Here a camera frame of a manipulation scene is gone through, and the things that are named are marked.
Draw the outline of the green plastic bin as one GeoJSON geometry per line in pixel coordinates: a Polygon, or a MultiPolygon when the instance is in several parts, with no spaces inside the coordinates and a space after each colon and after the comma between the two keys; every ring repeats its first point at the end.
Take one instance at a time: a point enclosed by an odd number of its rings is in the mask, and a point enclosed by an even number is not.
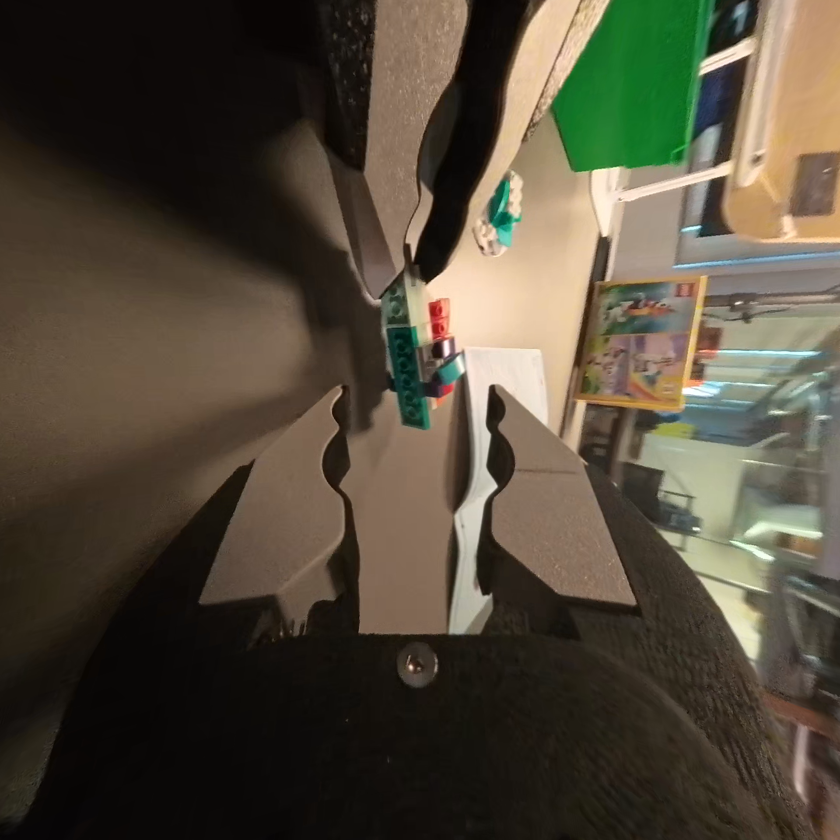
{"type": "Polygon", "coordinates": [[[711,1],[611,1],[552,104],[573,172],[686,159],[711,1]]]}

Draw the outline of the yellow lego box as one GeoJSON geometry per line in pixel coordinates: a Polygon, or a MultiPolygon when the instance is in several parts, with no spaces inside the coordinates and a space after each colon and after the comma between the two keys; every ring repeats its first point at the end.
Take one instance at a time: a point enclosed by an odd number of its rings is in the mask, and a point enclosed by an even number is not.
{"type": "Polygon", "coordinates": [[[596,283],[574,399],[680,413],[706,291],[706,276],[596,283]]]}

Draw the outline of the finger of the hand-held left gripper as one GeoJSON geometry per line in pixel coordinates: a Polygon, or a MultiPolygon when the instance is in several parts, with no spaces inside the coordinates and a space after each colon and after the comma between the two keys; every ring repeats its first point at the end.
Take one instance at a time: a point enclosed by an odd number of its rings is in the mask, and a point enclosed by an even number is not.
{"type": "Polygon", "coordinates": [[[413,257],[431,210],[468,21],[468,2],[376,3],[364,165],[329,154],[353,269],[372,301],[413,257]]]}
{"type": "Polygon", "coordinates": [[[415,267],[448,267],[499,182],[550,109],[601,23],[608,2],[469,2],[455,74],[434,122],[432,204],[415,267]]]}

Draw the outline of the multicolour lego assembly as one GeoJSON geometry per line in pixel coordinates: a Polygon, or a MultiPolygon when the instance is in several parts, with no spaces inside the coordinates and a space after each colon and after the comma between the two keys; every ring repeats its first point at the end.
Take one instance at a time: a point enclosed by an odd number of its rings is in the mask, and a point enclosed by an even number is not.
{"type": "Polygon", "coordinates": [[[450,300],[435,298],[411,262],[381,296],[386,385],[395,395],[405,427],[430,429],[433,411],[455,389],[456,383],[444,391],[431,382],[442,360],[462,352],[452,330],[451,310],[450,300]]]}

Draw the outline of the beige ribbed housing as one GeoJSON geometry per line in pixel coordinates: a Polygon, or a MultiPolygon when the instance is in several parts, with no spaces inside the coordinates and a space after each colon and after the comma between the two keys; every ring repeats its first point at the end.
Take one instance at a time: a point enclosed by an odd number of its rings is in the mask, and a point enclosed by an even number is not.
{"type": "Polygon", "coordinates": [[[839,241],[839,2],[762,2],[724,178],[735,234],[839,241]]]}

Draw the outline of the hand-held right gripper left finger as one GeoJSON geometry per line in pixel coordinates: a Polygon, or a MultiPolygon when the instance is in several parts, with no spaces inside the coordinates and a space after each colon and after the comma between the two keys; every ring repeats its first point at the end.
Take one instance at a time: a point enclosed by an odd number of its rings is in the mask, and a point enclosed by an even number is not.
{"type": "Polygon", "coordinates": [[[199,598],[263,602],[309,618],[358,580],[350,500],[349,389],[328,391],[255,459],[199,598]]]}

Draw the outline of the open instruction booklet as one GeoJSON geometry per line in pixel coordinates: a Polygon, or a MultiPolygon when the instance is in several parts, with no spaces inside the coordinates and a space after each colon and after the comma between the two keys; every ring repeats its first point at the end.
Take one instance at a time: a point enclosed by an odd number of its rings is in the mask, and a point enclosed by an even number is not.
{"type": "Polygon", "coordinates": [[[497,487],[487,469],[490,432],[487,428],[488,394],[500,385],[543,425],[549,422],[548,393],[540,350],[465,348],[466,421],[469,431],[469,472],[465,496],[454,514],[458,553],[448,615],[448,633],[480,631],[491,610],[491,597],[480,589],[477,550],[487,499],[497,487]]]}

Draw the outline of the round white lego base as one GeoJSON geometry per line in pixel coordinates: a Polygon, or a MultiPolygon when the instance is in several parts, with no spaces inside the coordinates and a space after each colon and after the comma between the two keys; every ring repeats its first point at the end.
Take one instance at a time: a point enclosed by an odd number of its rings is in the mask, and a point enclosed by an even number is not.
{"type": "Polygon", "coordinates": [[[472,229],[484,257],[499,257],[511,247],[515,230],[522,220],[522,198],[522,177],[509,170],[472,229]]]}

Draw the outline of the studio light on stand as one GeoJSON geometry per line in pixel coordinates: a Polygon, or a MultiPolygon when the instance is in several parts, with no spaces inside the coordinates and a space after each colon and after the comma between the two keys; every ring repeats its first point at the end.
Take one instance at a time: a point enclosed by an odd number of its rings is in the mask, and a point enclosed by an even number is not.
{"type": "Polygon", "coordinates": [[[762,317],[795,312],[802,308],[836,306],[839,303],[839,285],[818,291],[708,295],[703,303],[702,312],[707,319],[751,324],[762,317]]]}

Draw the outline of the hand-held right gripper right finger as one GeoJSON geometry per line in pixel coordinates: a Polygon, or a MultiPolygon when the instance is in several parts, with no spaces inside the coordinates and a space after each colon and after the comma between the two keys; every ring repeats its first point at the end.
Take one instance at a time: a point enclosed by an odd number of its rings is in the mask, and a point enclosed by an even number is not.
{"type": "Polygon", "coordinates": [[[519,608],[637,608],[583,459],[498,384],[486,426],[496,487],[476,550],[482,594],[519,608]]]}

